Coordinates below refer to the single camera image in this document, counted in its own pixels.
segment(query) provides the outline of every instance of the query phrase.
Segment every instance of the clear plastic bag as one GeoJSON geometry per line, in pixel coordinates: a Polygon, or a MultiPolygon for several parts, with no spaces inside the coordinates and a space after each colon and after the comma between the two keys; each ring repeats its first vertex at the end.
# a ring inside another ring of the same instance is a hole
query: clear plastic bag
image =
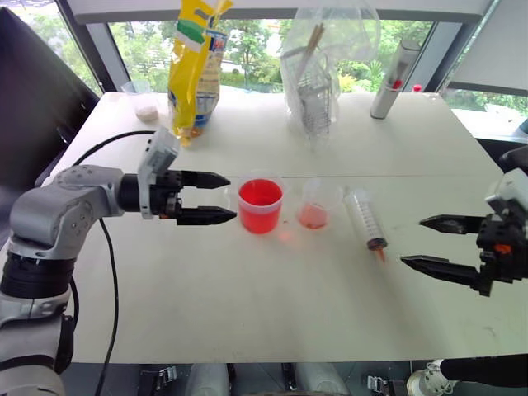
{"type": "Polygon", "coordinates": [[[365,0],[297,11],[282,44],[280,74],[292,124],[310,143],[328,137],[337,119],[336,62],[371,60],[379,42],[380,19],[365,0]]]}

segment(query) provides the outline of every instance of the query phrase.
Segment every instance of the small cup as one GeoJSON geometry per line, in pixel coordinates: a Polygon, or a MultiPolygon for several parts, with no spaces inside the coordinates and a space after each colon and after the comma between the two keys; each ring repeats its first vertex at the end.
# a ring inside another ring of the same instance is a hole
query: small cup
{"type": "Polygon", "coordinates": [[[285,193],[280,177],[254,171],[238,184],[238,217],[250,233],[269,233],[279,222],[285,193]]]}
{"type": "Polygon", "coordinates": [[[136,116],[143,122],[154,121],[158,118],[156,99],[150,89],[150,83],[145,80],[128,81],[121,86],[130,99],[136,116]]]}
{"type": "Polygon", "coordinates": [[[341,201],[341,188],[329,186],[318,177],[309,179],[303,186],[297,220],[307,229],[321,229],[327,225],[330,213],[341,201]]]}

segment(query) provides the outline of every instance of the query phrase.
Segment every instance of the syringe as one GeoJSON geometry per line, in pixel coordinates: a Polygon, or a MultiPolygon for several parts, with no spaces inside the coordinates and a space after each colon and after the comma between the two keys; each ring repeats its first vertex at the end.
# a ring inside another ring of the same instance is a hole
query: syringe
{"type": "Polygon", "coordinates": [[[388,245],[387,239],[385,239],[380,224],[372,211],[369,195],[365,190],[357,189],[347,193],[344,202],[351,222],[361,234],[363,242],[369,250],[376,252],[384,262],[383,249],[388,245]]]}

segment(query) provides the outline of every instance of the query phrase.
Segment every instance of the clear plastic cup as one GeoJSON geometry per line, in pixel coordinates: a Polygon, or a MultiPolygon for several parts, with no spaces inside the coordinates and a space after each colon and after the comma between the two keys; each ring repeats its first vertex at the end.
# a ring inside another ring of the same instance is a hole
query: clear plastic cup
{"type": "Polygon", "coordinates": [[[269,233],[279,222],[285,186],[280,177],[254,171],[240,178],[238,217],[250,233],[269,233]]]}
{"type": "Polygon", "coordinates": [[[307,229],[321,229],[327,225],[331,212],[341,204],[342,196],[342,188],[322,178],[309,179],[303,186],[297,220],[307,229]]]}
{"type": "Polygon", "coordinates": [[[140,120],[149,122],[158,118],[156,97],[153,95],[148,81],[128,81],[121,86],[121,89],[127,94],[134,112],[140,120]]]}

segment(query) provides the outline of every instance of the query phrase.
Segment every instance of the floor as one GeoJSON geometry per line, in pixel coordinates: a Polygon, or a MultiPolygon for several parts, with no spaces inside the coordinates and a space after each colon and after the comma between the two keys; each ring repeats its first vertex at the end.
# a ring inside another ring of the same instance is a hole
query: floor
{"type": "MultiPolygon", "coordinates": [[[[366,388],[366,377],[376,375],[385,379],[405,380],[411,373],[409,361],[386,362],[350,362],[335,363],[337,372],[345,381],[353,396],[371,396],[366,388]]],[[[413,370],[423,368],[425,362],[412,363],[413,370]]],[[[138,395],[139,374],[142,370],[161,370],[165,365],[110,365],[106,376],[105,396],[138,395]]],[[[178,379],[159,396],[183,395],[191,365],[176,365],[178,379]]],[[[101,365],[73,363],[62,378],[67,394],[93,394],[101,365]]],[[[254,394],[263,391],[284,390],[281,364],[254,363],[235,365],[237,378],[234,381],[232,395],[254,394]]],[[[528,396],[528,389],[496,388],[484,384],[458,383],[454,396],[528,396]]]]}

